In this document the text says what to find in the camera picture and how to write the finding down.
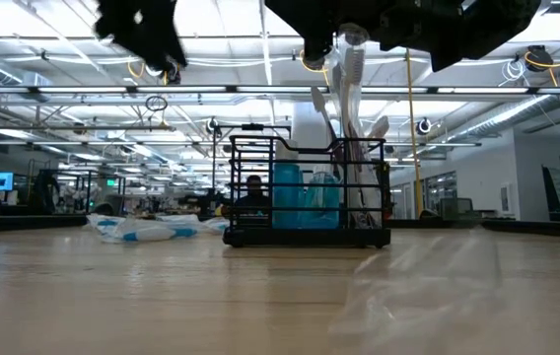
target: wall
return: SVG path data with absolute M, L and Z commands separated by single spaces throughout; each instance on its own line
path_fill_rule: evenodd
M 50 161 L 50 168 L 56 169 L 58 167 L 58 155 L 52 155 L 46 152 L 26 151 L 21 147 L 12 146 L 9 148 L 9 154 L 0 153 L 0 172 L 12 172 L 19 175 L 28 174 L 28 164 L 30 159 L 35 159 L 41 162 Z M 36 164 L 36 171 L 43 168 L 42 163 Z
M 541 167 L 560 169 L 560 134 L 518 134 L 515 147 L 522 220 L 549 221 Z
M 421 162 L 420 178 L 455 172 L 457 195 L 470 198 L 476 210 L 501 211 L 500 189 L 503 184 L 512 185 L 514 216 L 521 217 L 518 201 L 517 162 L 515 136 L 512 129 L 502 132 L 499 138 L 481 140 L 478 148 L 455 148 L 445 161 Z M 391 185 L 414 181 L 414 170 L 406 169 L 392 173 Z

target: black wire basket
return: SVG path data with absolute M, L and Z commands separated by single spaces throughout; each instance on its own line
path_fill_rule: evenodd
M 368 246 L 381 249 L 390 243 L 390 230 L 385 227 L 385 215 L 387 204 L 385 203 L 386 187 L 379 184 L 348 183 L 349 169 L 354 166 L 372 165 L 378 174 L 385 167 L 385 141 L 383 139 L 368 138 L 338 138 L 327 148 L 323 149 L 300 149 L 293 148 L 287 144 L 282 137 L 261 135 L 232 135 L 232 157 L 230 160 L 230 200 L 232 207 L 227 217 L 230 220 L 229 227 L 225 230 L 223 241 L 226 245 L 240 248 L 244 246 L 336 246 L 364 248 Z M 297 152 L 301 155 L 318 156 L 320 159 L 313 160 L 277 160 L 274 147 L 280 142 L 288 151 Z M 350 145 L 360 143 L 367 145 L 370 152 L 380 152 L 380 158 L 375 161 L 353 160 L 350 158 Z M 250 158 L 249 154 L 266 154 L 267 158 Z M 282 164 L 330 164 L 335 167 L 334 174 L 339 183 L 280 183 L 274 181 L 274 166 Z M 267 173 L 268 182 L 261 184 L 261 189 L 268 192 L 270 204 L 266 207 L 256 207 L 256 210 L 264 212 L 262 215 L 247 214 L 251 207 L 238 207 L 235 202 L 239 200 L 245 191 L 246 183 L 243 182 L 244 173 L 261 174 Z M 343 198 L 340 204 L 334 208 L 306 208 L 306 207 L 278 207 L 274 206 L 274 188 L 277 187 L 338 187 L 341 189 Z M 378 208 L 350 208 L 348 206 L 351 189 L 356 191 L 362 187 L 378 188 L 381 191 L 381 205 Z M 335 229 L 280 229 L 274 228 L 274 214 L 281 212 L 339 212 L 339 225 Z M 353 212 L 378 212 L 382 216 L 381 226 L 377 229 L 358 229 L 351 216 Z

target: ceiling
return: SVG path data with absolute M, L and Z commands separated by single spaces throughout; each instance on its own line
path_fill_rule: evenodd
M 35 0 L 31 4 L 36 8 L 35 16 L 15 1 L 0 0 L 0 66 L 7 72 L 16 76 L 35 72 L 54 86 L 161 85 L 160 78 L 143 71 L 141 62 L 133 55 L 121 47 L 94 38 L 92 24 L 98 17 L 94 0 Z M 321 73 L 313 73 L 303 67 L 299 59 L 302 39 L 266 9 L 264 26 L 269 35 L 270 76 L 265 73 L 265 41 L 261 38 L 259 1 L 179 0 L 175 23 L 190 59 L 190 65 L 182 73 L 183 85 L 325 85 Z M 554 59 L 560 62 L 560 14 L 538 16 L 526 31 L 481 61 L 460 62 L 439 73 L 431 73 L 427 53 L 412 50 L 411 78 L 416 86 L 525 85 L 523 80 L 507 80 L 505 66 L 516 53 L 525 53 L 531 44 L 544 44 Z M 43 60 L 43 54 L 49 60 Z M 406 85 L 403 55 L 404 48 L 381 52 L 377 43 L 369 43 L 363 85 Z M 533 86 L 551 85 L 546 72 L 527 72 L 525 76 Z M 203 140 L 207 138 L 203 134 L 205 124 L 211 117 L 230 124 L 273 121 L 290 124 L 295 114 L 296 101 L 292 98 L 248 100 L 235 95 L 233 99 L 239 103 L 231 105 L 230 102 L 218 104 L 216 98 L 207 95 L 204 96 L 207 102 L 200 105 L 195 96 L 181 97 L 185 100 L 177 102 L 177 105 L 171 103 L 164 111 L 164 117 L 158 114 L 153 121 L 157 124 L 163 119 L 176 129 L 176 133 L 163 132 L 160 138 L 155 132 L 133 131 L 126 132 L 126 137 L 133 139 L 137 136 L 135 139 L 139 139 L 150 135 L 158 137 L 156 139 Z M 222 96 L 221 100 L 225 101 L 226 96 Z M 477 102 L 475 99 L 418 101 L 414 103 L 414 111 L 417 117 L 427 117 L 433 122 L 440 122 L 446 129 L 455 129 L 501 103 L 500 100 Z M 140 105 L 134 108 L 131 102 L 117 106 L 68 104 L 62 112 L 54 112 L 59 107 L 61 105 L 50 104 L 41 108 L 42 114 L 50 115 L 47 123 L 133 124 L 138 122 L 136 109 L 141 108 Z M 329 104 L 327 108 L 335 117 L 334 107 Z M 6 105 L 4 109 L 30 121 L 35 119 L 35 106 Z M 409 102 L 405 96 L 396 100 L 371 97 L 361 102 L 360 117 L 366 125 L 365 129 L 381 115 L 389 117 L 388 140 L 406 141 L 410 138 Z M 71 132 L 60 135 L 67 139 L 81 139 L 72 136 Z M 181 148 L 160 150 L 167 159 L 179 157 L 183 152 L 195 155 L 196 151 Z

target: blue plastic container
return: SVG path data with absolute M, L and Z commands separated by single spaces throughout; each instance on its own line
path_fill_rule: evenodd
M 302 172 L 296 164 L 276 163 L 273 166 L 274 183 L 302 183 Z M 300 208 L 304 204 L 303 187 L 273 187 L 273 207 Z M 273 228 L 299 229 L 299 211 L 273 211 Z
M 318 172 L 310 183 L 339 184 L 329 172 Z M 307 208 L 339 208 L 339 187 L 310 186 L 305 199 Z M 302 212 L 301 225 L 304 229 L 336 229 L 339 227 L 339 211 Z

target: wooden table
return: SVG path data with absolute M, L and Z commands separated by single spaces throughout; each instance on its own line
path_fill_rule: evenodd
M 382 252 L 394 259 L 468 233 L 393 231 Z M 536 355 L 560 354 L 560 238 L 492 236 L 528 342 Z M 218 237 L 104 245 L 81 228 L 3 233 L 0 354 L 332 354 L 328 326 L 353 270 L 377 252 L 232 249 Z

